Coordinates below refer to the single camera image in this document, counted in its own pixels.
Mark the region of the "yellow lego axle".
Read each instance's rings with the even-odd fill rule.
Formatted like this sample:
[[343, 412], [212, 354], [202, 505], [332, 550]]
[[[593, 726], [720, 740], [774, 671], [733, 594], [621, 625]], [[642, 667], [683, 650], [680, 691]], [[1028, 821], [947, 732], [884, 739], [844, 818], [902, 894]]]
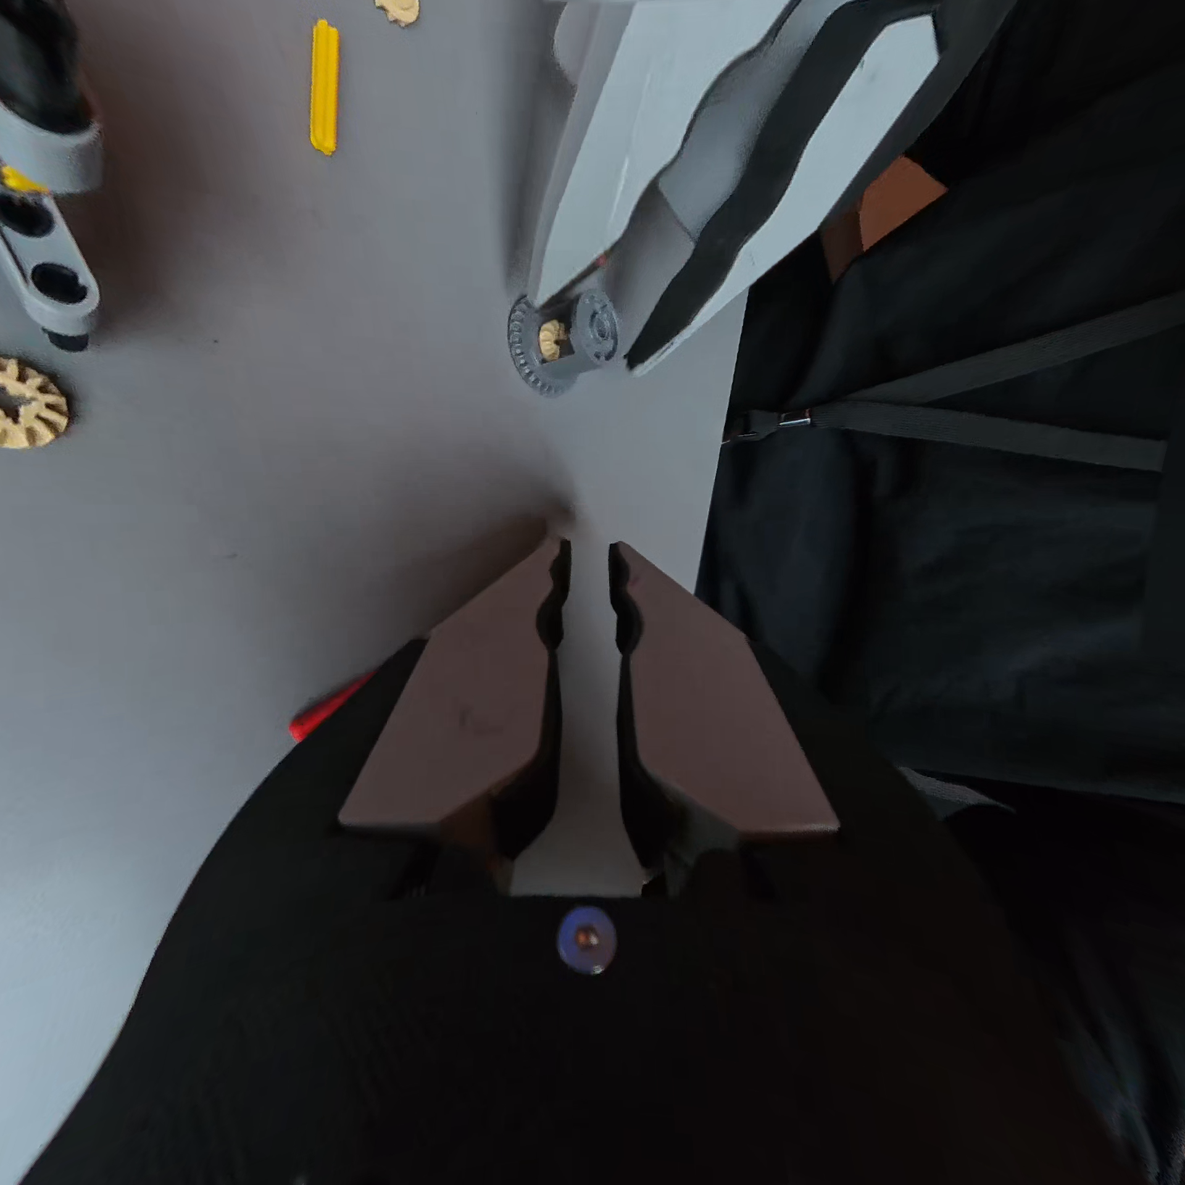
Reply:
[[332, 156], [338, 146], [342, 36], [333, 24], [319, 19], [311, 42], [308, 135], [319, 153]]

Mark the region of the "grey lego frame assembly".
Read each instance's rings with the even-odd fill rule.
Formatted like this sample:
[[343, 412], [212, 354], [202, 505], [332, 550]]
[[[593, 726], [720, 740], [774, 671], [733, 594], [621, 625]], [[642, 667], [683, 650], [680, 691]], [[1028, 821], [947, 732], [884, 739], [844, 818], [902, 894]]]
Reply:
[[99, 319], [99, 282], [60, 207], [98, 190], [105, 152], [65, 3], [2, 3], [2, 265], [50, 342], [80, 352]]

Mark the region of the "grey lego differential gear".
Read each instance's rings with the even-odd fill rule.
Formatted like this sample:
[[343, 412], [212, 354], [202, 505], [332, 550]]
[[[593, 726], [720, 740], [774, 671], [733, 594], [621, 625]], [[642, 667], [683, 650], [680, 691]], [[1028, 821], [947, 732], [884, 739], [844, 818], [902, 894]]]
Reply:
[[[539, 324], [562, 319], [568, 324], [572, 352], [554, 364], [539, 357]], [[568, 393], [586, 374], [614, 362], [620, 347], [616, 304], [599, 287], [586, 287], [549, 306], [535, 306], [524, 295], [508, 311], [508, 351], [515, 372], [544, 396]]]

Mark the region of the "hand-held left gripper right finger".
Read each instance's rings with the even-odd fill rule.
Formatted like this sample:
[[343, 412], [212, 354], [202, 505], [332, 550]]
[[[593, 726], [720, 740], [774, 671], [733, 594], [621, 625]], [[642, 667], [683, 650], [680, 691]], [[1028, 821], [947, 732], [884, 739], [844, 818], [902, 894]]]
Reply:
[[609, 557], [621, 818], [641, 866], [820, 839], [840, 821], [750, 640], [627, 543]]

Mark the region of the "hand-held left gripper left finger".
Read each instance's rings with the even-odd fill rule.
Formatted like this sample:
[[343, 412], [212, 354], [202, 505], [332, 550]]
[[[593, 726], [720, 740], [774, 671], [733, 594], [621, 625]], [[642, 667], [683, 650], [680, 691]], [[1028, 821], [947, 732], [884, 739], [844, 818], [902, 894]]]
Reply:
[[514, 862], [558, 801], [558, 651], [572, 546], [546, 537], [429, 632], [339, 811], [366, 833], [420, 835]]

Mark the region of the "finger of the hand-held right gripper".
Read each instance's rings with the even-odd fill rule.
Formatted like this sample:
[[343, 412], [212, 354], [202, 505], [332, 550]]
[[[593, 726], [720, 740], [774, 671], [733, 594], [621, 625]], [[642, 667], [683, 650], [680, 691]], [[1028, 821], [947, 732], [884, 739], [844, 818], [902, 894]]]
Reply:
[[727, 67], [789, 3], [570, 3], [555, 56], [573, 96], [546, 177], [527, 295], [544, 306], [625, 234]]
[[690, 240], [628, 354], [644, 374], [824, 223], [940, 63], [934, 10], [793, 11], [709, 89], [658, 192]]

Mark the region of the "red lego axle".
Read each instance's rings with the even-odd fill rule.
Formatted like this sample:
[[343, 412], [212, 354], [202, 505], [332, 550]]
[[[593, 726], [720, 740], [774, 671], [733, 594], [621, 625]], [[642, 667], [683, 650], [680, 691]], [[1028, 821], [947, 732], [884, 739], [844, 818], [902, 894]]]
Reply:
[[374, 674], [376, 671], [372, 670], [357, 675], [349, 682], [335, 688], [332, 692], [328, 692], [317, 701], [305, 705], [304, 709], [288, 722], [291, 740], [295, 745], [300, 745], [308, 739], [322, 726], [324, 722], [331, 719], [345, 704], [348, 704], [349, 699], [362, 690]]

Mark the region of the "person's right hand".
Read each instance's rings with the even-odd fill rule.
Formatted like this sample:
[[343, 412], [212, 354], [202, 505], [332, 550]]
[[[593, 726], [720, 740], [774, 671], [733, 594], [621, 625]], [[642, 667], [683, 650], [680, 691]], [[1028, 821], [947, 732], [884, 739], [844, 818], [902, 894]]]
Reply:
[[885, 237], [947, 193], [937, 177], [909, 156], [898, 156], [862, 194], [820, 230], [833, 282]]

